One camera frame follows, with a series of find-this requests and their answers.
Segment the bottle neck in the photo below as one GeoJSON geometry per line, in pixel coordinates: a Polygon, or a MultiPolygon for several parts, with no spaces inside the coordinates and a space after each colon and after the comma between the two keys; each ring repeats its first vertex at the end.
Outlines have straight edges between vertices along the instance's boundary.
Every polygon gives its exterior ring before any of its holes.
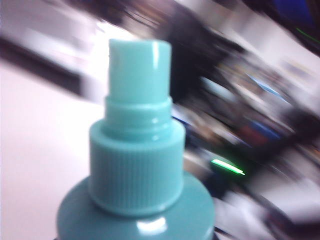
{"type": "Polygon", "coordinates": [[[157,104],[122,104],[106,97],[103,131],[126,141],[157,141],[172,130],[172,99],[157,104]]]}

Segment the blurred background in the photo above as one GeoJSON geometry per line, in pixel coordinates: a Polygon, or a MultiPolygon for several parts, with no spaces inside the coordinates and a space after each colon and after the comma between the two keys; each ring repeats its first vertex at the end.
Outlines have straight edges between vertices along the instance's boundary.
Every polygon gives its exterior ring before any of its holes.
{"type": "Polygon", "coordinates": [[[62,197],[89,174],[109,39],[171,44],[172,117],[215,203],[214,239],[320,239],[319,1],[0,7],[1,239],[54,239],[62,197]]]}

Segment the teal spray bottle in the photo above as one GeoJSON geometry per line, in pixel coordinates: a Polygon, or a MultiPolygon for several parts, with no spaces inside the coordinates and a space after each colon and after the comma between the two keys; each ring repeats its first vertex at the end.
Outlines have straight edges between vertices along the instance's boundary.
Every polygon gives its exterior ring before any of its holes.
{"type": "Polygon", "coordinates": [[[171,47],[110,40],[105,117],[90,129],[90,176],[64,198],[58,240],[211,240],[214,205],[183,171],[184,127],[172,119],[171,47]]]}

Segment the ribbed cap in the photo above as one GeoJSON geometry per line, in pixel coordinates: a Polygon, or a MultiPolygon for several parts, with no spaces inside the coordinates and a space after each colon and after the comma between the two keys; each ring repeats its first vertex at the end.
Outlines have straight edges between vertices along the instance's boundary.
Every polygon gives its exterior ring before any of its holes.
{"type": "Polygon", "coordinates": [[[170,45],[111,40],[105,118],[90,129],[92,199],[126,216],[167,209],[183,187],[185,130],[171,118],[170,45]]]}

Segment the white surface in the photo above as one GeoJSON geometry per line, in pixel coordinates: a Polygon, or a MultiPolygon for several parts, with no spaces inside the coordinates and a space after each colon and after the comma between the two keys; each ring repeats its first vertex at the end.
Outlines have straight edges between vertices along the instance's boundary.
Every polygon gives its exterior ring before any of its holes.
{"type": "Polygon", "coordinates": [[[89,173],[103,108],[7,62],[0,71],[1,240],[53,240],[62,198],[89,173]]]}

